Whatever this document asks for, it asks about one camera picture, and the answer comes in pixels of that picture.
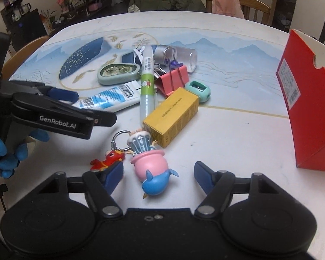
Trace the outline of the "blue gloved left hand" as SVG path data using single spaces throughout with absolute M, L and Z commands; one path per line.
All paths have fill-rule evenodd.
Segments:
M 10 153 L 0 139 L 0 176 L 9 179 L 14 173 L 19 162 L 25 160 L 33 151 L 36 141 L 47 142 L 50 140 L 49 134 L 45 130 L 35 129 L 23 140 L 22 144 Z

